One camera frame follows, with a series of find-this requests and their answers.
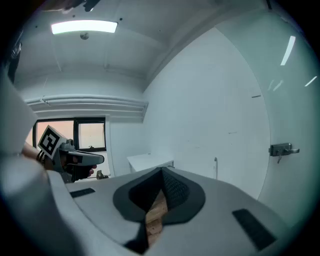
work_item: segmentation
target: white wall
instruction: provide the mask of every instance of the white wall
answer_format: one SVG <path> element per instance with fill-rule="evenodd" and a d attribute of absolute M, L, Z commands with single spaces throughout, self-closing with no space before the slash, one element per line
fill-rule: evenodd
<path fill-rule="evenodd" d="M 231 183 L 258 198 L 268 167 L 270 131 L 258 82 L 216 28 L 191 42 L 144 92 L 152 153 L 178 169 Z"/>
<path fill-rule="evenodd" d="M 68 72 L 20 80 L 15 87 L 24 100 L 61 94 L 108 95 L 141 100 L 145 81 L 109 72 Z M 59 117 L 72 117 L 70 111 L 66 112 L 66 116 Z M 87 117 L 88 114 L 84 112 L 81 116 Z M 106 116 L 105 140 L 111 176 L 130 173 L 127 157 L 147 152 L 143 132 L 139 119 L 111 119 Z"/>
<path fill-rule="evenodd" d="M 259 196 L 293 226 L 306 216 L 319 192 L 318 60 L 290 24 L 269 11 L 254 11 L 217 28 L 240 51 L 258 80 L 267 107 L 271 144 L 292 143 L 293 148 L 300 148 L 300 153 L 283 156 L 279 164 L 277 157 L 270 157 Z M 296 37 L 295 43 L 281 66 L 290 36 Z"/>

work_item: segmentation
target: black rubber pad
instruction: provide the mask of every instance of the black rubber pad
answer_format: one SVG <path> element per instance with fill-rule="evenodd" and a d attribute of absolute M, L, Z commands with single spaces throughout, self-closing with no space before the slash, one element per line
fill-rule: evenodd
<path fill-rule="evenodd" d="M 84 195 L 88 195 L 94 192 L 96 191 L 94 191 L 92 188 L 85 188 L 85 189 L 70 192 L 70 195 L 72 196 L 72 198 L 77 198 L 77 197 L 82 197 Z"/>
<path fill-rule="evenodd" d="M 235 210 L 232 214 L 259 251 L 276 240 L 247 209 Z"/>

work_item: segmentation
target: ceiling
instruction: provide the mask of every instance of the ceiling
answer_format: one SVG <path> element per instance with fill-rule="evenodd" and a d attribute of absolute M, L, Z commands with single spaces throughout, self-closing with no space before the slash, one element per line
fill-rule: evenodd
<path fill-rule="evenodd" d="M 101 0 L 91 12 L 81 5 L 68 14 L 38 11 L 23 28 L 15 79 L 101 70 L 149 83 L 190 40 L 230 13 L 230 2 Z M 80 38 L 81 32 L 52 34 L 51 24 L 71 20 L 112 21 L 118 26 L 115 33 L 90 31 L 87 40 Z"/>

